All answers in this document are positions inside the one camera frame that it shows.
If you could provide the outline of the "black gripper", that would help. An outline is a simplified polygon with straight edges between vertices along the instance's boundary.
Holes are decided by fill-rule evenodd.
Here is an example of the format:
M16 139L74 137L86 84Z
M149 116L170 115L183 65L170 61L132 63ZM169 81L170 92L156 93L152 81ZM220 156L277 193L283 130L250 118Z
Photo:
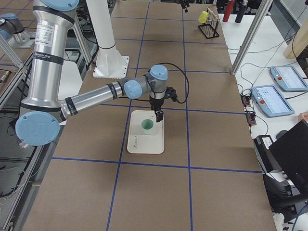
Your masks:
M150 93L151 110L155 111L156 122L159 123L164 120L164 112L161 107L165 100L165 93Z

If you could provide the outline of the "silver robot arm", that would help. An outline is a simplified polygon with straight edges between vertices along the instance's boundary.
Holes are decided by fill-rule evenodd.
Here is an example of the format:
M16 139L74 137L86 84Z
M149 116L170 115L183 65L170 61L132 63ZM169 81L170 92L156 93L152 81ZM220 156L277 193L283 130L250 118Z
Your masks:
M136 99L149 94L156 121L164 118L161 106L166 94L167 69L157 64L142 77L126 76L129 58L116 48L108 4L104 0L87 1L99 48L94 76L114 81L79 93L81 77L77 66L71 63L64 67L67 33L77 21L77 6L76 0L36 0L33 3L37 31L30 85L15 124L17 137L26 144L48 144L57 137L60 124L68 117L122 96Z

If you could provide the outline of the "person's hand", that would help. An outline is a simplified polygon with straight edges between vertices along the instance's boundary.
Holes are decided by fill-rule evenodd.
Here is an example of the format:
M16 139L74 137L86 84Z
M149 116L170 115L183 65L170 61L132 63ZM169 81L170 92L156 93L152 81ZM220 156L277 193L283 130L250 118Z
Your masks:
M298 121L301 120L308 121L308 112L303 112L298 115Z

